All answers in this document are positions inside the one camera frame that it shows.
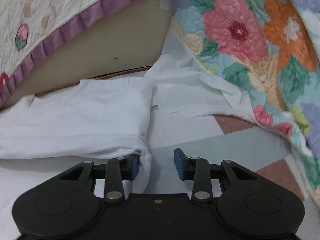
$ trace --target floral quilt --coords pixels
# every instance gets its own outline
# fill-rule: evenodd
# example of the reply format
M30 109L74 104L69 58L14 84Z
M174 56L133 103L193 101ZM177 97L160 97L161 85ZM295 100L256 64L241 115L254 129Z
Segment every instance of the floral quilt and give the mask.
M172 11L199 62L247 90L258 123L291 141L320 204L320 0L173 0Z

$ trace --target screw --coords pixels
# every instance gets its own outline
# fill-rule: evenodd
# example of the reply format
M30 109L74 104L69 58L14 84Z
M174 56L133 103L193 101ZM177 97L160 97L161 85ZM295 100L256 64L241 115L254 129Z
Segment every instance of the screw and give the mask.
M107 198L108 199L119 199L122 197L122 193L119 191L110 191L107 193Z
M210 193L208 193L206 191L198 191L195 193L195 197L197 199L207 199L210 197Z

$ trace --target red flower center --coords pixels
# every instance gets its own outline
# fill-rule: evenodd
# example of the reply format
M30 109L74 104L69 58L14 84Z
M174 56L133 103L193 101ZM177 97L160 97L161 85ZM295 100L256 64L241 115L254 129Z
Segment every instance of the red flower center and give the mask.
M234 21L228 27L228 29L231 32L231 37L234 38L235 40L244 41L249 35L249 32L244 23L239 23L237 21Z

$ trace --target brown wooden trim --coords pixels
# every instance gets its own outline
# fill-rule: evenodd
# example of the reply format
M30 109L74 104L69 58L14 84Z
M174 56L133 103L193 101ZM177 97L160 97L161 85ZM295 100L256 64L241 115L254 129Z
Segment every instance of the brown wooden trim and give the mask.
M93 77L90 79L109 79L109 78L114 78L114 77L118 77L118 76L122 76L122 75L126 75L126 74L132 74L132 73L136 73L136 72L141 72L141 71L147 71L151 68L151 66L148 67L140 67L140 68L133 68L133 69L129 69L129 70L123 70L123 71L118 71L118 72L114 72L114 73L110 73L110 74L105 74L105 75L101 75L101 76L97 76L97 77ZM61 89L65 89L65 88L69 88L69 87L74 87L76 85L78 85L80 82L76 82L76 83L70 83L70 84L66 84L63 86L59 86L59 87L55 87L55 88L51 88L49 90L45 90L39 93L36 93L35 96L36 97L41 97L47 94L50 94L52 92L55 91L59 91Z

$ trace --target purple ruffled border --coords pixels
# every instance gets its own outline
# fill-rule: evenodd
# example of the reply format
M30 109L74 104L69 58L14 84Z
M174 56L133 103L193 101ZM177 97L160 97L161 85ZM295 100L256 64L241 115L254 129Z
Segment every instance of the purple ruffled border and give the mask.
M71 41L100 18L116 13L127 4L136 1L138 0L100 0L51 33L25 57L0 89L0 107L31 70L53 54L57 48Z

